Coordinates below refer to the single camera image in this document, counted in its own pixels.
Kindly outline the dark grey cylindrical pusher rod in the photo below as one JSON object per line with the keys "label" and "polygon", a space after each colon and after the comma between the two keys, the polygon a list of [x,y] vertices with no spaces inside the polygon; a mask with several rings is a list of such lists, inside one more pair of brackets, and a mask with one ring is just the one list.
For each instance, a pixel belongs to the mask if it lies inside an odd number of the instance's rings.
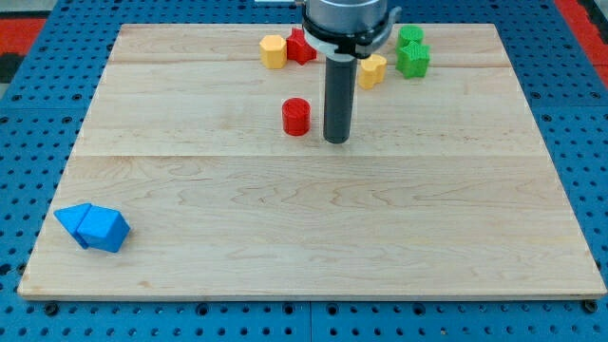
{"label": "dark grey cylindrical pusher rod", "polygon": [[357,61],[328,56],[325,67],[323,136],[340,144],[350,137]]}

